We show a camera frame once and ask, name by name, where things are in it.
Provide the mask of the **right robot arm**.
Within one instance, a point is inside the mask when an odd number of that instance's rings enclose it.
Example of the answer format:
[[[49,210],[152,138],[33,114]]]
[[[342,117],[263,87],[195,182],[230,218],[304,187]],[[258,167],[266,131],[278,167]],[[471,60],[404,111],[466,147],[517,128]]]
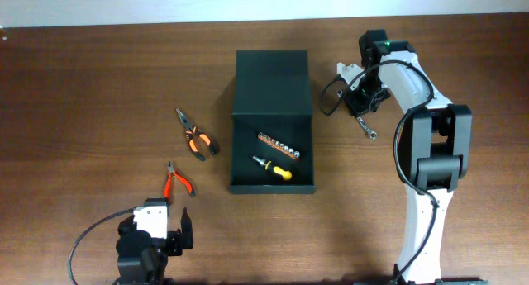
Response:
[[[469,167],[472,113],[442,95],[412,45],[385,30],[359,38],[361,64],[338,64],[342,98],[360,119],[394,97],[403,111],[393,136],[393,159],[407,199],[403,248],[392,284],[441,284],[440,252],[446,210]]]

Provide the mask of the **small red-handled cutters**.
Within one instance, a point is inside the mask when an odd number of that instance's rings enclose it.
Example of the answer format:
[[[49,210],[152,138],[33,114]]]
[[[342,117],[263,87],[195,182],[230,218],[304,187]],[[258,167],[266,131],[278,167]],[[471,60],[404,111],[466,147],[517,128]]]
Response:
[[[169,161],[167,163],[167,165],[166,165],[166,168],[167,168],[167,176],[168,177],[167,177],[167,181],[165,183],[164,191],[163,191],[164,199],[169,204],[172,203],[172,201],[173,201],[173,198],[172,198],[172,187],[173,187],[173,184],[174,184],[174,180],[180,181],[187,188],[189,196],[190,197],[194,197],[195,196],[195,191],[194,191],[193,185],[185,177],[183,177],[182,175],[177,173],[177,171],[176,171],[176,169],[174,167],[174,162]]]

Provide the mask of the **silver double-ended wrench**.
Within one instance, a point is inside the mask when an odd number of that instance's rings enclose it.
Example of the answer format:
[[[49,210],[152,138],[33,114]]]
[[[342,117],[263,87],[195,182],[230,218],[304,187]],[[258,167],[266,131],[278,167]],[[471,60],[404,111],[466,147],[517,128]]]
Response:
[[[377,133],[372,130],[365,122],[364,118],[362,116],[356,117],[356,120],[359,122],[360,126],[364,130],[365,134],[371,139],[375,140],[377,138]]]

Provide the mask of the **orange socket bit rail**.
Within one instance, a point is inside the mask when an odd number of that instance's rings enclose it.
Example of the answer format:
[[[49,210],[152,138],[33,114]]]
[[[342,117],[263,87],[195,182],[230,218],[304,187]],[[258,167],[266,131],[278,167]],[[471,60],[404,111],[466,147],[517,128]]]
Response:
[[[274,139],[273,137],[266,135],[263,132],[259,132],[257,135],[257,138],[266,143],[271,148],[278,150],[284,154],[286,154],[291,159],[299,159],[300,158],[300,152],[298,150],[295,150],[294,148]]]

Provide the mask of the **yellow black stubby screwdriver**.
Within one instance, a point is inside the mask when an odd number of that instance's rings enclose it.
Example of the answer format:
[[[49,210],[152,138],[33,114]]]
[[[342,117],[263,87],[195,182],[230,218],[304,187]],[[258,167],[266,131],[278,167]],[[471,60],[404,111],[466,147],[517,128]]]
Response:
[[[279,167],[277,164],[273,163],[271,160],[264,159],[255,155],[252,155],[251,158],[266,172],[272,174],[274,177],[279,178],[283,181],[290,181],[293,177],[292,173],[286,169]]]

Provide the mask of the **orange black needle-nose pliers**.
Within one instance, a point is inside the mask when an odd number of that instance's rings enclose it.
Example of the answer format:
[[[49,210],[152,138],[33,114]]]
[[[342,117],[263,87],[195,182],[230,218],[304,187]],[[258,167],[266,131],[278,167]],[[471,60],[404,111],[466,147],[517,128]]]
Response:
[[[194,125],[193,122],[190,121],[180,109],[176,108],[176,112],[184,128],[185,138],[193,155],[200,161],[204,161],[206,159],[199,152],[195,137],[199,138],[202,142],[206,144],[211,155],[217,154],[218,150],[212,142],[212,139],[206,133],[204,133],[198,126]]]

